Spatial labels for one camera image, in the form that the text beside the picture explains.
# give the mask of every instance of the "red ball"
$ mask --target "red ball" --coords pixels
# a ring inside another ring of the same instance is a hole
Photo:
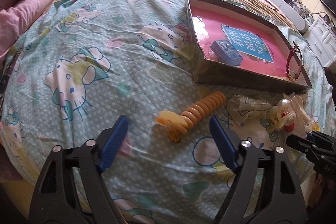
[[[284,126],[286,132],[292,132],[294,130],[294,123],[290,124],[289,126]]]

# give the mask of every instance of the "yellow plastic piece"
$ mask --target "yellow plastic piece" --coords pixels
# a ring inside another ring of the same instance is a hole
[[[168,110],[160,111],[158,117],[155,118],[155,122],[163,127],[168,123],[176,123],[188,128],[187,122],[180,115]]]
[[[317,123],[317,121],[312,119],[312,129],[316,131],[321,131],[320,125]]]

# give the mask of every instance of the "polka dot fabric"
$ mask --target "polka dot fabric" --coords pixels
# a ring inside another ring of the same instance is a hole
[[[234,178],[220,156],[206,150],[213,145],[210,116],[177,145],[154,123],[156,114],[180,113],[205,90],[220,90],[227,98],[254,96],[272,104],[282,95],[195,84],[191,60],[186,58],[194,54],[185,39],[187,29],[185,0],[55,2],[7,57],[9,62],[18,48],[23,49],[6,90],[1,131],[20,174],[36,182],[54,145],[79,146],[125,115],[129,131],[112,167],[103,174],[125,219],[210,223]],[[306,53],[305,68],[314,86],[308,94],[308,114],[319,118],[325,133],[334,134],[335,110],[322,67],[299,34],[285,27],[282,31]],[[225,105],[214,114],[230,126]],[[279,137],[276,143],[284,145],[284,140]],[[301,179],[310,174],[311,164],[304,157],[292,153],[291,159]],[[261,176],[258,173],[248,212],[257,201]],[[85,200],[78,172],[75,178],[79,197]]]

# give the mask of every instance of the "white cabinet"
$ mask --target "white cabinet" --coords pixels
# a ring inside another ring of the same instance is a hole
[[[327,24],[320,16],[315,19],[315,21],[311,25],[311,28],[317,34],[317,36],[321,38],[321,41],[323,41],[327,37],[327,35],[330,34]]]
[[[331,57],[329,56],[329,54],[327,54],[324,47],[321,45],[319,39],[312,32],[312,30],[308,29],[303,37],[307,39],[312,51],[316,54],[317,58],[322,63],[322,66],[328,67],[328,65],[332,64],[332,62],[330,61]]]
[[[322,66],[329,67],[336,72],[336,35],[318,16],[304,34],[311,49],[316,54]]]
[[[323,40],[323,45],[327,50],[328,54],[331,56],[333,61],[336,61],[336,39],[329,33],[326,38]]]

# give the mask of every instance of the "silver screw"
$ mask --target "silver screw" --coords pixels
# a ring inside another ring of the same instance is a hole
[[[94,146],[96,144],[95,140],[88,140],[86,143],[86,146]]]
[[[251,143],[249,141],[242,141],[241,145],[244,146],[244,147],[250,147]]]
[[[278,152],[278,153],[280,153],[280,154],[282,154],[283,152],[285,152],[284,149],[282,147],[280,147],[280,146],[277,146],[275,148],[275,151]]]
[[[52,151],[53,152],[58,152],[62,149],[62,147],[60,145],[55,145],[53,148],[52,148]]]

